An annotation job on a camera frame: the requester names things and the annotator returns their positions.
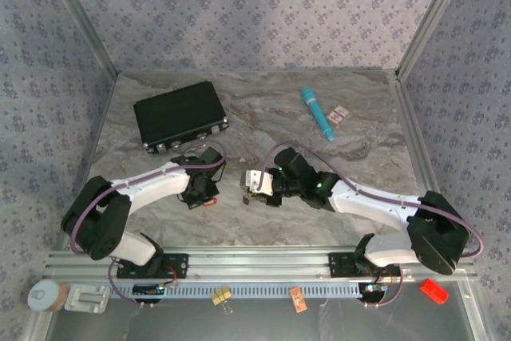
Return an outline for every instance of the black carrying case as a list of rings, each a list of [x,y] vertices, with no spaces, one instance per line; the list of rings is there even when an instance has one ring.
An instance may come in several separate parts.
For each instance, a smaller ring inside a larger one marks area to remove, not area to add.
[[[210,81],[137,101],[133,108],[148,153],[164,153],[228,127],[224,107]]]

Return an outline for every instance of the patterned wallpaper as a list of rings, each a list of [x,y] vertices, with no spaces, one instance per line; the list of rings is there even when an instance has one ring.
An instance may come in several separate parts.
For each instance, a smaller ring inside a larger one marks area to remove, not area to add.
[[[120,72],[397,67],[431,0],[81,0]]]
[[[511,0],[452,0],[406,79],[442,191],[482,232],[478,274],[511,339]]]
[[[61,0],[0,9],[0,339],[18,340],[110,82]]]

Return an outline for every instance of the marble surface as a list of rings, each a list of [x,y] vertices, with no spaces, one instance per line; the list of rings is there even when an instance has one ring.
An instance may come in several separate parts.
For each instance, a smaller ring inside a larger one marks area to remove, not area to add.
[[[293,73],[173,73],[120,75],[101,131],[90,176],[134,176],[161,166],[173,153],[142,149],[133,103],[198,81],[212,81],[230,126],[215,135],[228,151],[218,184],[218,204],[188,210],[168,196],[130,216],[130,232],[143,232],[162,246],[185,245],[356,245],[369,232],[392,232],[346,213],[308,207],[298,197],[280,208],[242,202],[240,176],[259,169],[275,143],[298,140],[333,161],[351,179],[390,192],[417,194],[406,143],[382,71]],[[311,86],[323,110],[341,103],[351,116],[328,142],[300,90]],[[327,170],[306,156],[316,169]]]

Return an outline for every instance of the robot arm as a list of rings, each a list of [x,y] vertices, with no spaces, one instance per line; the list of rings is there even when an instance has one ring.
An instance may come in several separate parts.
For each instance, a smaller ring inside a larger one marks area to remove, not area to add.
[[[162,251],[147,236],[125,232],[126,221],[139,208],[170,195],[180,194],[189,208],[210,201],[218,189],[212,177],[224,166],[208,169],[179,169],[184,165],[213,165],[222,159],[216,150],[206,149],[200,157],[175,157],[159,169],[122,180],[107,181],[101,176],[90,179],[61,222],[71,236],[80,215],[101,193],[118,187],[100,200],[85,218],[76,236],[76,244],[93,260],[106,256],[127,260],[138,267],[158,269]]]
[[[420,208],[386,203],[363,196],[363,189],[383,200],[414,202],[440,208],[458,216],[447,200],[436,192],[425,196],[402,196],[355,185],[355,190],[332,172],[316,172],[294,149],[284,149],[275,156],[277,169],[267,169],[259,188],[260,171],[247,171],[241,186],[247,195],[279,207],[283,197],[300,196],[312,208],[351,213],[391,226],[393,235],[366,235],[355,254],[358,268],[365,273],[390,264],[420,262],[446,275],[454,272],[469,233],[460,224]]]

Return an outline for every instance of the red eraser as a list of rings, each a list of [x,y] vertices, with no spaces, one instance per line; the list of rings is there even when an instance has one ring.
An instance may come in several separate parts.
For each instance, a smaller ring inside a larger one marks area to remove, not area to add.
[[[444,303],[449,297],[449,293],[442,289],[433,280],[427,279],[421,284],[421,291],[426,293],[435,303]]]

